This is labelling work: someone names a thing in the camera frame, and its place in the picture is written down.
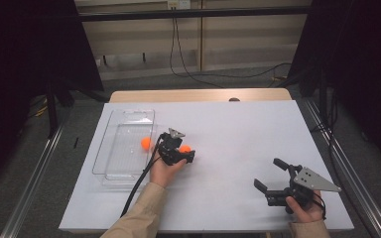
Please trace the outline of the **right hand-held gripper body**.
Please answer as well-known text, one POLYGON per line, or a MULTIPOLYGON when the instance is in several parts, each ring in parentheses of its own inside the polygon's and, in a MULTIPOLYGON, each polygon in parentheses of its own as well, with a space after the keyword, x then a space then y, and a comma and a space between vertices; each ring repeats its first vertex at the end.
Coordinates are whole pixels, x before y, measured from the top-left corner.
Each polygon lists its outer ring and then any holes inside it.
POLYGON ((282 190, 268 189, 264 195, 269 206, 285 206, 289 214, 293 214, 293 210, 286 202, 287 196, 293 197, 301 207, 304 207, 314 200, 315 190, 341 192, 339 186, 307 167, 289 165, 287 172, 290 176, 289 186, 282 190))

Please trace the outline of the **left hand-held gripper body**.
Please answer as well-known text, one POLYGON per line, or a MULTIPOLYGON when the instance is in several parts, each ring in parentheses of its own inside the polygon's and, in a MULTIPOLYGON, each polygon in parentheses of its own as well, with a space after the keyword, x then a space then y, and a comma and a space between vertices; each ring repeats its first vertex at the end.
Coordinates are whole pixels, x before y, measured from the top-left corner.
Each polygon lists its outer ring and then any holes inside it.
POLYGON ((168 166, 172 166, 185 158, 184 154, 180 152, 180 146, 184 136, 185 134, 173 128, 170 128, 168 132, 160 136, 161 142, 158 152, 168 166))

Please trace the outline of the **clear plastic container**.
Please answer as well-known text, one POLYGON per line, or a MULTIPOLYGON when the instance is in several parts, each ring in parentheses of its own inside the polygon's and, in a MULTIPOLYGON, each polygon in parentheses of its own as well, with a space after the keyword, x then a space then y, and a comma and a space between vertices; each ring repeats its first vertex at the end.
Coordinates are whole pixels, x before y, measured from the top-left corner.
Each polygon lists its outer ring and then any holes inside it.
POLYGON ((148 165, 151 152, 141 140, 156 141, 154 110, 112 110, 98 148, 92 173, 103 186, 131 189, 148 165))

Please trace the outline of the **person's left hand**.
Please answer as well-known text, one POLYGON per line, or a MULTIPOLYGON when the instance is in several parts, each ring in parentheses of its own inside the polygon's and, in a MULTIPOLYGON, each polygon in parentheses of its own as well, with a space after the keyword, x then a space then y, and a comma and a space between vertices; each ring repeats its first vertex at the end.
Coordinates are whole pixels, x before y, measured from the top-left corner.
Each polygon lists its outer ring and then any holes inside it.
POLYGON ((172 166, 167 165, 158 152, 155 152, 153 165, 150 168, 150 182, 167 188, 174 180, 176 174, 185 166, 186 159, 182 159, 172 166))

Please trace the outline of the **person's right hand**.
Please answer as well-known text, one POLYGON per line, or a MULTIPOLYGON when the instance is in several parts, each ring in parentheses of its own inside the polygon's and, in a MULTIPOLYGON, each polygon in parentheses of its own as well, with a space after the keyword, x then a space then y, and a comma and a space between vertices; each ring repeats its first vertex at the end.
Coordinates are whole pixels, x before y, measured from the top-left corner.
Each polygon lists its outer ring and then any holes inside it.
POLYGON ((314 200, 304 207, 301 207, 291 196, 286 197, 286 202, 293 210, 297 223, 316 222, 324 218, 324 207, 319 190, 315 190, 314 200))

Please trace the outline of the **white table cover board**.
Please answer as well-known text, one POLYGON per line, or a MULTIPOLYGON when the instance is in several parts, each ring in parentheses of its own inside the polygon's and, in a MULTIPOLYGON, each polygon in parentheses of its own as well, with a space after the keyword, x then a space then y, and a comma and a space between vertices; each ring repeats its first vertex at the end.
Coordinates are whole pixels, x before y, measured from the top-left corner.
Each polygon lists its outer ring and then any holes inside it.
POLYGON ((294 100, 259 102, 107 103, 103 107, 73 194, 59 229, 100 232, 120 216, 127 191, 103 188, 92 174, 112 111, 153 109, 157 132, 174 128, 196 150, 169 187, 160 233, 244 233, 282 231, 292 217, 268 206, 254 178, 272 189, 289 184, 274 158, 329 172, 294 100))

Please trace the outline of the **wooden table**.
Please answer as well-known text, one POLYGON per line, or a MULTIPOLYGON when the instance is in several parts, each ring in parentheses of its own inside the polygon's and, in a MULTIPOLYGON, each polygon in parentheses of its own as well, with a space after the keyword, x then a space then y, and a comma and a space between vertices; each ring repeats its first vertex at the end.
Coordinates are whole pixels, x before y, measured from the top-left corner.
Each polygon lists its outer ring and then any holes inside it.
POLYGON ((109 102, 228 101, 231 97, 237 97, 240 101, 275 101, 292 99, 290 92, 285 88, 222 88, 115 91, 111 94, 109 102))

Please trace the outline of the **black metal stand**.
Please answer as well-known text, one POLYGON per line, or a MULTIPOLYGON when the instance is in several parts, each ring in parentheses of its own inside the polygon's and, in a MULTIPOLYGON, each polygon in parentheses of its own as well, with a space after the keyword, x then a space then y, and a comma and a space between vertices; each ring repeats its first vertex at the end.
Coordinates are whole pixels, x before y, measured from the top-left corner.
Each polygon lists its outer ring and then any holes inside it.
POLYGON ((321 122, 324 126, 328 125, 327 116, 327 80, 324 69, 319 71, 319 85, 318 85, 318 110, 321 122))
POLYGON ((47 81, 46 99, 50 121, 49 139, 51 139, 59 127, 56 100, 59 101, 62 107, 71 107, 74 103, 74 99, 69 92, 71 87, 72 83, 70 81, 58 79, 49 79, 47 81))

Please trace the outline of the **black curtain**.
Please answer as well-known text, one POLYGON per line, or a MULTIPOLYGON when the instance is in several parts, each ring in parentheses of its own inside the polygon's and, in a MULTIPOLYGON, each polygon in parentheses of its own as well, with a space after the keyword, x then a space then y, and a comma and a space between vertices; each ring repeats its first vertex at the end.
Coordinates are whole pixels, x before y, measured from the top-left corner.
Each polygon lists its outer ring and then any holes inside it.
POLYGON ((326 81, 381 152, 381 0, 312 0, 289 78, 326 81))
POLYGON ((34 97, 69 104, 73 89, 103 89, 77 16, 74 0, 0 0, 0 168, 34 97))

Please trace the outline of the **beige wooden partition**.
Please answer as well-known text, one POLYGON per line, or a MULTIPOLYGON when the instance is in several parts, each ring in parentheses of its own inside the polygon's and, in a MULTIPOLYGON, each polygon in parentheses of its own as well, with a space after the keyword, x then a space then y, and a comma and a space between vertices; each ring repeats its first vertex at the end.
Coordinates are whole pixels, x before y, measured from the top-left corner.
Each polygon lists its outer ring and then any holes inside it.
MULTIPOLYGON (((74 0, 81 14, 169 10, 168 0, 74 0)), ((190 9, 310 6, 312 0, 190 0, 190 9)), ((103 80, 272 66, 293 60, 306 15, 86 22, 103 80)))

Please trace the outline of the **black metal crossbar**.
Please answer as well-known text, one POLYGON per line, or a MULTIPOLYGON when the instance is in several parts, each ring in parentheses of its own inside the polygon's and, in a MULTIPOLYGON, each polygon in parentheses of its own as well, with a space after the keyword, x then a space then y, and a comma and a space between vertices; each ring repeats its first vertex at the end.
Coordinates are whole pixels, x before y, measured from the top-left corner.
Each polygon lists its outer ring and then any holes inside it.
POLYGON ((129 20, 159 20, 187 19, 209 17, 240 17, 240 16, 273 16, 309 14, 309 6, 285 6, 262 8, 227 8, 227 9, 189 9, 189 10, 158 10, 142 12, 94 13, 79 14, 80 22, 129 21, 129 20))

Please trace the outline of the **aluminium floor rail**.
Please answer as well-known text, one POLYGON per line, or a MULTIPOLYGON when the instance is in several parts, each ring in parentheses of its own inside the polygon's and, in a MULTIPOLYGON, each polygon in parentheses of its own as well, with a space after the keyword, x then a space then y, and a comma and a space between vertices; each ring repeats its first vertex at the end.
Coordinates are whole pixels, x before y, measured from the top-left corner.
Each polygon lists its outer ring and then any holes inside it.
POLYGON ((359 206, 365 213, 364 218, 360 216, 356 205, 353 203, 351 196, 348 193, 346 194, 347 199, 351 200, 351 204, 357 210, 356 213, 359 219, 362 221, 363 225, 366 225, 366 221, 370 222, 371 227, 369 228, 369 231, 376 232, 377 237, 381 238, 381 209, 379 208, 375 199, 372 197, 369 190, 361 181, 354 166, 349 161, 349 158, 342 150, 339 142, 334 136, 333 130, 322 124, 319 117, 319 110, 317 105, 311 99, 307 99, 304 104, 307 106, 311 117, 315 121, 317 130, 320 132, 324 141, 327 143, 329 159, 330 163, 332 164, 334 173, 339 176, 338 172, 342 172, 352 192, 355 194, 356 199, 359 201, 359 206))
POLYGON ((22 195, 0 234, 0 238, 17 238, 33 203, 35 194, 45 175, 49 162, 52 160, 63 130, 64 124, 60 124, 60 126, 56 128, 53 136, 48 140, 22 195))

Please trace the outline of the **white wall outlet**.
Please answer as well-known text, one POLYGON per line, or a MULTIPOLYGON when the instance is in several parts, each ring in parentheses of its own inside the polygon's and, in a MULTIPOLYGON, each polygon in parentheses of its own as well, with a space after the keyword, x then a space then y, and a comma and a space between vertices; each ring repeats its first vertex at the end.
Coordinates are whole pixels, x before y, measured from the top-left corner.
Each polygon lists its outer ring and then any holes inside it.
POLYGON ((168 0, 169 10, 188 10, 191 7, 191 0, 168 0))

